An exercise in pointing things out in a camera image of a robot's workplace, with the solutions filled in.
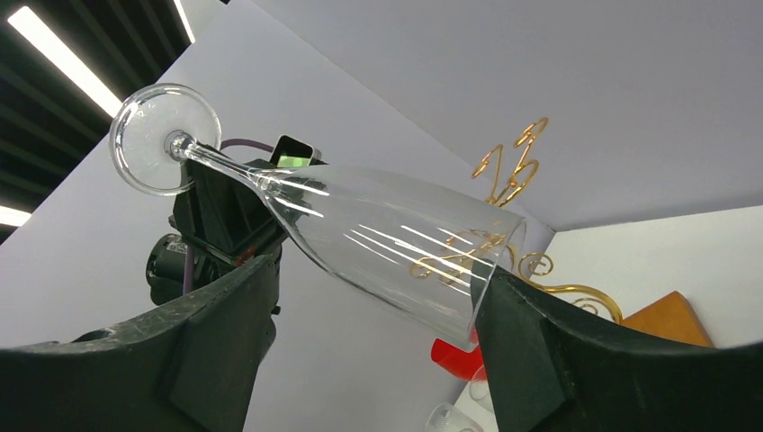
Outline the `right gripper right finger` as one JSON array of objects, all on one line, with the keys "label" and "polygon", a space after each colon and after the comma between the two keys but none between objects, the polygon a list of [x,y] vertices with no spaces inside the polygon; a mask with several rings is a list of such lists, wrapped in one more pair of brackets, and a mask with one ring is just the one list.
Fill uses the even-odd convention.
[{"label": "right gripper right finger", "polygon": [[601,319],[496,268],[475,316],[501,431],[759,431],[762,346]]}]

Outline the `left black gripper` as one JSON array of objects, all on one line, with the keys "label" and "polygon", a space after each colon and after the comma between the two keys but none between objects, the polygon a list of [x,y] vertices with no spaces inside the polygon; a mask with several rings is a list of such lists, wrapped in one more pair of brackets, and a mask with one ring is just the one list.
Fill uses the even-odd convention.
[{"label": "left black gripper", "polygon": [[192,161],[184,173],[191,188],[175,197],[169,223],[201,254],[238,267],[273,252],[288,238],[255,193],[239,181]]}]

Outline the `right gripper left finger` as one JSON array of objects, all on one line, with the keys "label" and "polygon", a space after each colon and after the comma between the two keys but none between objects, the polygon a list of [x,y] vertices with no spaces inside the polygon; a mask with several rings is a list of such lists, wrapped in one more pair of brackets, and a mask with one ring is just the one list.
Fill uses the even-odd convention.
[{"label": "right gripper left finger", "polygon": [[4,431],[240,431],[272,346],[281,257],[69,343],[1,352]]}]

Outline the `clear glass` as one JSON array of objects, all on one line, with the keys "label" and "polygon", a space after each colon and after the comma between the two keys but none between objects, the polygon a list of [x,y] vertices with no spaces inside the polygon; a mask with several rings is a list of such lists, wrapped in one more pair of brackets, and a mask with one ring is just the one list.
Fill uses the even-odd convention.
[{"label": "clear glass", "polygon": [[190,190],[192,166],[257,197],[318,267],[470,351],[489,282],[525,219],[464,193],[377,168],[252,167],[220,150],[220,121],[185,85],[129,96],[109,132],[113,164],[145,194]]},{"label": "clear glass", "polygon": [[425,432],[483,432],[482,426],[450,403],[433,409],[424,426]]},{"label": "clear glass", "polygon": [[489,390],[487,372],[484,365],[481,365],[470,379],[468,392],[471,400],[476,402],[487,412],[494,414],[494,405]]}]

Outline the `red plastic wine glass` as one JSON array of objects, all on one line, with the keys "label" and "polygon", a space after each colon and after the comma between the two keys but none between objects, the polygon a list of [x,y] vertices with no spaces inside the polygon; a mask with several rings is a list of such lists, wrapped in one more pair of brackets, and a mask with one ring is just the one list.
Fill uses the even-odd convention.
[{"label": "red plastic wine glass", "polygon": [[487,380],[480,345],[477,345],[472,351],[463,351],[440,338],[436,338],[430,350],[430,358],[433,363],[458,379],[464,381]]}]

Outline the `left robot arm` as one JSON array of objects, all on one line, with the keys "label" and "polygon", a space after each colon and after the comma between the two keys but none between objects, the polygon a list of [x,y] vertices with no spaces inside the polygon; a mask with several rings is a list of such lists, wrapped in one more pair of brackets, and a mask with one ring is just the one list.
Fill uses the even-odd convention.
[{"label": "left robot arm", "polygon": [[186,166],[191,189],[175,197],[168,217],[176,233],[148,255],[146,279],[157,306],[200,289],[247,260],[276,251],[285,230],[254,192],[196,162]]}]

